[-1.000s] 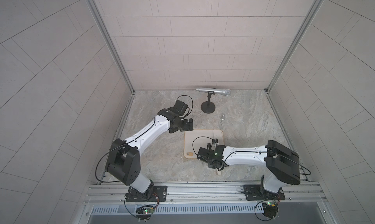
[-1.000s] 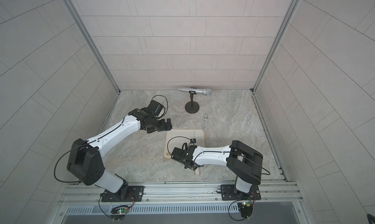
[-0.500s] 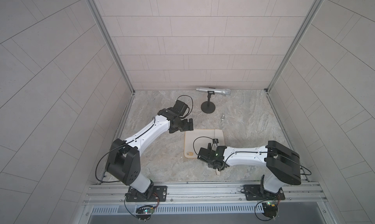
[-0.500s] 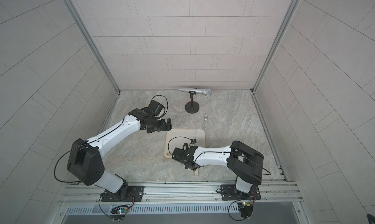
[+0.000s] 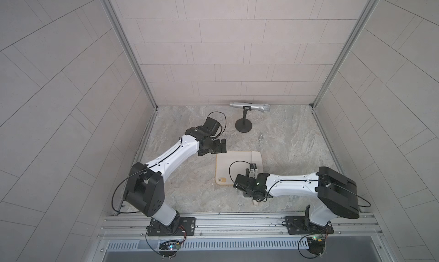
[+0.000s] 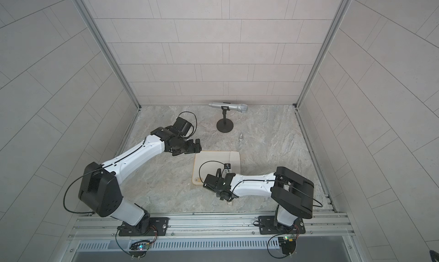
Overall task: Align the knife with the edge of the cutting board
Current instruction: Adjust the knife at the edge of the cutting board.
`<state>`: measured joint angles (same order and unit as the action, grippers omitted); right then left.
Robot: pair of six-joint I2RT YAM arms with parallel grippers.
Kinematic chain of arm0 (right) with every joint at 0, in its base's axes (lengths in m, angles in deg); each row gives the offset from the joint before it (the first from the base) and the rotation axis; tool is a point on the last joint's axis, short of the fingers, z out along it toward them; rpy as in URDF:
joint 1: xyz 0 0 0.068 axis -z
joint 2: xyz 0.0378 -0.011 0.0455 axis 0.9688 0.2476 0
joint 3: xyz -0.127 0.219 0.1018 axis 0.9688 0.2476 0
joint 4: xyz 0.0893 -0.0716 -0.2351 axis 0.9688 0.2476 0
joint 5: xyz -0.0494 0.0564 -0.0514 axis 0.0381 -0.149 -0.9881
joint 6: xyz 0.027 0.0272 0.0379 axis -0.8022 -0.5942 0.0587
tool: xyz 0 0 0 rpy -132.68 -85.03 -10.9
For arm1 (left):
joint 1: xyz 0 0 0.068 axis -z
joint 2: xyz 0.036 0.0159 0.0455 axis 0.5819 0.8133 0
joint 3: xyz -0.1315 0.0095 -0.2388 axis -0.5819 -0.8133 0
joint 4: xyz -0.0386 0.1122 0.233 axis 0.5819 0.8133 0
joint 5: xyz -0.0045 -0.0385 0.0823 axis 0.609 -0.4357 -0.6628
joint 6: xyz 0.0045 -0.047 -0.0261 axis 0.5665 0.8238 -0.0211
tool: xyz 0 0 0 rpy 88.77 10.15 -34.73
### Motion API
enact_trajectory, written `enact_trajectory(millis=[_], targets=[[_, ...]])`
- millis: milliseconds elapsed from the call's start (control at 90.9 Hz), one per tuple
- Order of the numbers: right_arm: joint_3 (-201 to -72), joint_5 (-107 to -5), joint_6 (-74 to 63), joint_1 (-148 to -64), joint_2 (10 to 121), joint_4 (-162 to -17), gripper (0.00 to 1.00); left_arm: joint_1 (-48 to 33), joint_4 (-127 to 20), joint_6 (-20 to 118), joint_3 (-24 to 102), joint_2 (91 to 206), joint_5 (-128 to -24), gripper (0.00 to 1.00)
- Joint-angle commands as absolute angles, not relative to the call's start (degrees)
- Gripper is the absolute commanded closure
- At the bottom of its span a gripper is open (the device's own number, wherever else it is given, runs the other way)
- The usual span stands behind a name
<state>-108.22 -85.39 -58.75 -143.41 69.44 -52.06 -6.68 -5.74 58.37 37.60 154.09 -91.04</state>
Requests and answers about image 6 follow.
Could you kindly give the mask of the white cutting board tan rim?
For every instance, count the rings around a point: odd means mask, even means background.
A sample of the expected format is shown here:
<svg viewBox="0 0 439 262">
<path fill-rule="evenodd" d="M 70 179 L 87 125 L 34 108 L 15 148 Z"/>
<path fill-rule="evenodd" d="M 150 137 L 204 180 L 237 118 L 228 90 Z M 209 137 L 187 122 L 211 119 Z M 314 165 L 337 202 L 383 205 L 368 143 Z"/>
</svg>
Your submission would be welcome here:
<svg viewBox="0 0 439 262">
<path fill-rule="evenodd" d="M 202 151 L 195 155 L 192 183 L 202 185 L 207 174 L 216 175 L 217 170 L 224 169 L 224 164 L 229 163 L 231 151 Z"/>
</svg>

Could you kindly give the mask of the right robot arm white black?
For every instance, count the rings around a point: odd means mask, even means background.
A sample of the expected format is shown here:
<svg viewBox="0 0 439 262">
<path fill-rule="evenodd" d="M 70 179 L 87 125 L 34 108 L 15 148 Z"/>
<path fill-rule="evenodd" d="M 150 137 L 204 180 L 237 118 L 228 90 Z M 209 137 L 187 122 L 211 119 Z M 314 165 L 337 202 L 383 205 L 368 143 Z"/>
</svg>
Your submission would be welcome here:
<svg viewBox="0 0 439 262">
<path fill-rule="evenodd" d="M 314 183 L 286 167 L 256 176 L 208 174 L 203 188 L 226 201 L 243 196 L 270 197 L 278 204 L 273 220 L 276 228 L 292 228 L 300 225 L 299 219 L 313 217 Z"/>
</svg>

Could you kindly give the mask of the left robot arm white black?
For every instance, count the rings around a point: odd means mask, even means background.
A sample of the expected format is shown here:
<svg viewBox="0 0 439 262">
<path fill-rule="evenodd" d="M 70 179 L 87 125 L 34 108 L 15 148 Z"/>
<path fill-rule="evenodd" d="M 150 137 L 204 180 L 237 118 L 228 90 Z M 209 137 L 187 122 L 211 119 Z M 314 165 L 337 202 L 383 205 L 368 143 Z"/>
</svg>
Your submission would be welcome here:
<svg viewBox="0 0 439 262">
<path fill-rule="evenodd" d="M 123 197 L 122 182 L 163 152 L 178 156 L 201 151 L 199 139 L 186 139 L 171 126 L 159 127 L 121 155 L 102 164 L 92 162 L 87 165 L 78 198 L 100 217 L 111 216 L 144 234 L 150 229 L 150 213 Z"/>
</svg>

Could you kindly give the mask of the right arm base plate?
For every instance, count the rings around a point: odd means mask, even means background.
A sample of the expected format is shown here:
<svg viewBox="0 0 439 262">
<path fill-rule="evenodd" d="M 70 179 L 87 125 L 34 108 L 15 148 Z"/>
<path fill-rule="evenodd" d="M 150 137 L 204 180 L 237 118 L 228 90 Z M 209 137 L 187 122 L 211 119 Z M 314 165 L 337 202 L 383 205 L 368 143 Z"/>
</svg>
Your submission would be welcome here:
<svg viewBox="0 0 439 262">
<path fill-rule="evenodd" d="M 259 216 L 258 219 L 253 222 L 253 225 L 259 228 L 261 235 L 274 235 L 281 232 L 299 235 L 306 233 L 303 219 L 300 217 L 295 218 L 292 225 L 284 225 L 278 222 L 274 215 Z"/>
</svg>

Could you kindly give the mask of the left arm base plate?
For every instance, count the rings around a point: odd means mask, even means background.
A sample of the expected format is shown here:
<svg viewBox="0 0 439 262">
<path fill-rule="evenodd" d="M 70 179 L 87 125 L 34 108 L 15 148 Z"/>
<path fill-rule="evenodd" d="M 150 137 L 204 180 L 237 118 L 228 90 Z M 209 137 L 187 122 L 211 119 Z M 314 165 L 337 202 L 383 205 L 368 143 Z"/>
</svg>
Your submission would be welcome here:
<svg viewBox="0 0 439 262">
<path fill-rule="evenodd" d="M 165 236 L 169 220 L 168 217 L 148 217 L 136 226 L 123 222 L 117 230 L 120 236 Z"/>
</svg>

